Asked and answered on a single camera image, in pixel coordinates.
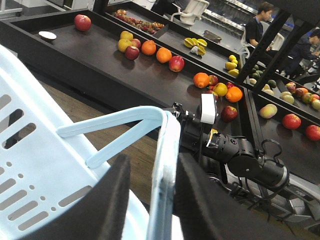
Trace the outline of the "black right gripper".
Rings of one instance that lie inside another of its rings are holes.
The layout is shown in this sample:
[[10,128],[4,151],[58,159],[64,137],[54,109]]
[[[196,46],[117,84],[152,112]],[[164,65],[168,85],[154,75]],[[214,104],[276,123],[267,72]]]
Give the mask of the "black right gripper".
[[199,104],[195,112],[192,112],[184,109],[182,104],[174,102],[171,107],[164,110],[170,112],[180,124],[180,146],[185,151],[199,153],[204,130],[207,131],[210,127],[210,124],[201,122],[201,105]]

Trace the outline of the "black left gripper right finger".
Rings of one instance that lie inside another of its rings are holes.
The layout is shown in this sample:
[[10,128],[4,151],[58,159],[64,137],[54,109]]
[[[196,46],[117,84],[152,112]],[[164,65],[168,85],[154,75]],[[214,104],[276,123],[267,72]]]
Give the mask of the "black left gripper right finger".
[[186,240],[313,240],[302,229],[268,222],[210,181],[190,153],[179,153],[174,213]]

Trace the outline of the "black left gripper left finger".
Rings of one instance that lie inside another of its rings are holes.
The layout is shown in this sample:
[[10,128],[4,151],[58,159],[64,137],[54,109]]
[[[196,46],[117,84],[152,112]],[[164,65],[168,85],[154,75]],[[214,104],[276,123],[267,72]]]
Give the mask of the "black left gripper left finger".
[[130,157],[118,155],[78,203],[24,239],[120,240],[129,203],[130,175]]

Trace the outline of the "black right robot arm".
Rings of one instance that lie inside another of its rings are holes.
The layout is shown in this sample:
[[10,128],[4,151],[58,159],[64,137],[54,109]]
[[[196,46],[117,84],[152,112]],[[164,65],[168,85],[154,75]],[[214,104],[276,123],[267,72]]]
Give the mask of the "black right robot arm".
[[215,131],[179,103],[168,111],[180,123],[182,149],[232,198],[307,230],[320,225],[319,186],[290,173],[278,153],[268,156],[244,136]]

